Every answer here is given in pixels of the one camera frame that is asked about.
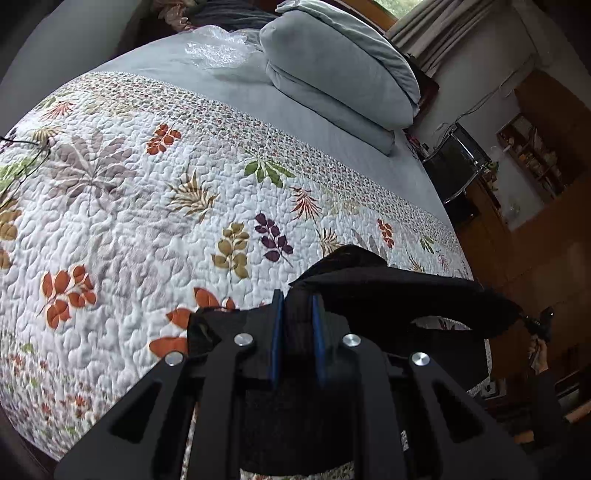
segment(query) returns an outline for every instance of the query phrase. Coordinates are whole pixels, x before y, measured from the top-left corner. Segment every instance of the silver screw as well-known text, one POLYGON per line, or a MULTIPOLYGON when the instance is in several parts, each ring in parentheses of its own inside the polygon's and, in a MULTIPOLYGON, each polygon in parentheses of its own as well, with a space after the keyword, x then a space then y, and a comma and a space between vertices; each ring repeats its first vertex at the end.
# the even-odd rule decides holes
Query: silver screw
POLYGON ((252 335, 250 333, 239 333, 234 337, 234 343, 238 346, 248 346, 252 343, 252 335))
POLYGON ((167 363, 167 365, 174 367, 183 361, 183 354, 177 351, 167 353, 164 357, 164 361, 167 363))
POLYGON ((348 333, 343 337, 343 343, 348 347, 358 346, 361 343, 361 338, 354 333, 348 333))
POLYGON ((412 355, 412 357, 410 359, 418 367, 424 367, 431 360, 429 358, 429 356, 426 353, 423 353, 423 352, 413 353, 413 355, 412 355))

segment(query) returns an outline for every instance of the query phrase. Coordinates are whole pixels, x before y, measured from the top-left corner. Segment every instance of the blue strip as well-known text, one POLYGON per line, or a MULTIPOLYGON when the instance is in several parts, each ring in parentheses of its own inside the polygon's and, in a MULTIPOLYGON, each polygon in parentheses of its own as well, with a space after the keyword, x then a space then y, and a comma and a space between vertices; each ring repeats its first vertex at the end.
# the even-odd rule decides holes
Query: blue strip
POLYGON ((320 309, 316 297, 312 297, 312 325, 314 326, 314 356, 316 357, 316 375, 321 386, 326 382, 326 350, 324 332, 320 323, 320 309))
POLYGON ((276 388, 279 383, 279 371, 281 368, 280 341, 281 332, 283 330, 283 293, 281 290, 276 290, 276 292, 278 292, 277 297, 279 298, 279 305, 275 312, 275 328, 273 329, 273 340, 271 342, 271 381, 273 382, 274 388, 276 388))

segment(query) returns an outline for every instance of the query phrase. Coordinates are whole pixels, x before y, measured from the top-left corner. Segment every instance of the cushion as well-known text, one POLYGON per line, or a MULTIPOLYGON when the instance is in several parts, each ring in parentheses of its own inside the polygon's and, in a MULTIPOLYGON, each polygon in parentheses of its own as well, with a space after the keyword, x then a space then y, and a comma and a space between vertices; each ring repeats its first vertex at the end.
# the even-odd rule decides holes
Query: cushion
POLYGON ((296 102, 314 110, 329 122, 388 155, 394 145, 394 133, 371 122, 348 106, 305 82, 267 63, 267 75, 275 88, 296 102))
POLYGON ((404 56, 388 40, 353 15, 320 0, 286 0, 275 11, 290 10, 300 10, 331 26, 384 65, 415 107, 415 115, 418 113, 421 92, 417 79, 404 56))
POLYGON ((413 105, 384 66, 334 28, 288 11, 261 30, 269 61, 386 130, 408 127, 413 105))

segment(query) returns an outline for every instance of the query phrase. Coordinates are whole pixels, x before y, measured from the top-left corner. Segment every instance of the purple leaf print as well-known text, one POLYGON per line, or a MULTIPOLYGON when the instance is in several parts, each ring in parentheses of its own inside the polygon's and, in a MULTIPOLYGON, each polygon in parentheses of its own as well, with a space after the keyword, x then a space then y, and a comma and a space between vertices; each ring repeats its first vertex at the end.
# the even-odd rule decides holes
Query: purple leaf print
POLYGON ((256 215, 255 220, 259 223, 255 230, 261 234, 267 233, 261 238, 261 243, 268 250, 264 257, 271 262, 278 262, 283 257, 290 266, 293 266, 285 255, 291 255, 294 249, 287 243, 287 237, 281 234, 279 226, 273 220, 267 219, 264 213, 256 215))
POLYGON ((277 262, 280 258, 280 254, 277 250, 269 250, 266 254, 265 254, 265 258, 267 260, 271 260, 272 262, 277 262))
POLYGON ((271 238, 269 238, 267 236, 264 236, 263 238, 261 238, 261 242, 267 248, 277 248, 275 241, 273 241, 271 238))

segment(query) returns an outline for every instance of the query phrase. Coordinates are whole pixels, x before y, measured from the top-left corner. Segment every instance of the curtain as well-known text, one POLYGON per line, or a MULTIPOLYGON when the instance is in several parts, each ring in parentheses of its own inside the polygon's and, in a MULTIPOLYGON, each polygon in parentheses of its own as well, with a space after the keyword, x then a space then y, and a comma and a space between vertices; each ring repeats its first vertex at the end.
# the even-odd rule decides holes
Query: curtain
POLYGON ((445 55, 504 0, 423 0, 385 36, 429 76, 445 55))

